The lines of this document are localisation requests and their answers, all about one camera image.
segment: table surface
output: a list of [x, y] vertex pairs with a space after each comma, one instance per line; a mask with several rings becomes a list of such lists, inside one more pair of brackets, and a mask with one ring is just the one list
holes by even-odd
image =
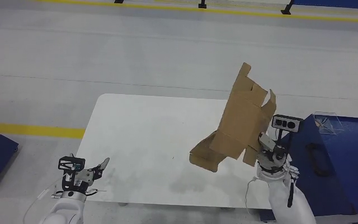
[[[217, 173], [189, 163], [189, 151], [216, 130], [226, 100], [104, 94], [77, 156], [86, 167], [110, 157], [88, 200], [182, 206], [245, 207], [256, 168], [226, 158]], [[248, 207], [269, 209], [267, 184], [250, 184]]]

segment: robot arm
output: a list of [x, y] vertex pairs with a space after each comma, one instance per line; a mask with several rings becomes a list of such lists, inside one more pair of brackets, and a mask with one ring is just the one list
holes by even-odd
[[87, 191], [93, 182], [102, 177], [109, 163], [106, 158], [103, 163], [91, 169], [84, 169], [85, 159], [65, 156], [59, 160], [58, 169], [64, 171], [62, 179], [63, 192], [40, 224], [83, 224], [83, 209], [87, 196], [98, 192]]
[[[298, 126], [294, 129], [280, 128], [274, 125], [275, 118], [280, 118], [289, 123], [286, 119], [296, 121]], [[269, 202], [278, 224], [316, 224], [312, 210], [306, 197], [295, 185], [299, 171], [291, 166], [289, 147], [292, 140], [292, 132], [298, 132], [299, 119], [288, 116], [275, 115], [272, 126], [280, 129], [279, 139], [274, 141], [265, 133], [261, 133], [258, 140], [262, 150], [258, 155], [257, 176], [268, 183]], [[288, 130], [289, 143], [287, 148], [280, 144], [282, 130]]]

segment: concrete floor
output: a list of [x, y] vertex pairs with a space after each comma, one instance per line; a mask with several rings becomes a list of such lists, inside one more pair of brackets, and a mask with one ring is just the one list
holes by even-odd
[[[242, 62], [278, 102], [294, 102], [287, 115], [323, 110], [358, 116], [357, 30], [356, 23], [1, 0], [0, 123], [85, 128], [104, 93], [227, 99]], [[58, 158], [76, 153], [80, 140], [9, 137], [21, 149], [2, 173], [0, 217], [19, 224], [43, 188], [60, 177]], [[49, 195], [37, 202], [27, 223], [54, 203]], [[95, 202], [86, 202], [84, 219], [259, 223], [245, 209]]]

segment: floor marking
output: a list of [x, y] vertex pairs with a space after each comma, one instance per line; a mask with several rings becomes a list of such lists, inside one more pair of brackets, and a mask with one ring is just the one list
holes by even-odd
[[63, 128], [38, 125], [0, 123], [0, 134], [20, 134], [29, 136], [47, 136], [57, 138], [83, 138], [85, 129]]
[[172, 11], [187, 11], [187, 12], [206, 12], [206, 13], [218, 13], [227, 15], [242, 15], [242, 16], [258, 16], [258, 17], [270, 17], [270, 18], [295, 18], [302, 20], [323, 20], [323, 21], [336, 21], [336, 22], [358, 22], [358, 18], [348, 17], [329, 17], [329, 16], [309, 16], [309, 15], [282, 15], [281, 12], [267, 13], [267, 12], [245, 12], [235, 10], [221, 10], [215, 8], [191, 8], [191, 7], [177, 7], [177, 6], [155, 6], [147, 4], [117, 4], [108, 2], [86, 2], [76, 0], [35, 0], [37, 2], [49, 2], [49, 3], [65, 3], [65, 4], [82, 4], [88, 6], [106, 6], [106, 7], [124, 7], [124, 8], [142, 8], [148, 10], [172, 10]]

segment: cardboard box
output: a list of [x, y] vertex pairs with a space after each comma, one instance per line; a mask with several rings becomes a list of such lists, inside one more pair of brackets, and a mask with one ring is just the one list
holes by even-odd
[[261, 145], [258, 135], [266, 132], [276, 110], [276, 96], [262, 106], [267, 91], [247, 77], [251, 66], [243, 63], [231, 90], [218, 130], [199, 142], [189, 161], [212, 172], [226, 157], [238, 159], [245, 150], [243, 162], [255, 165]]

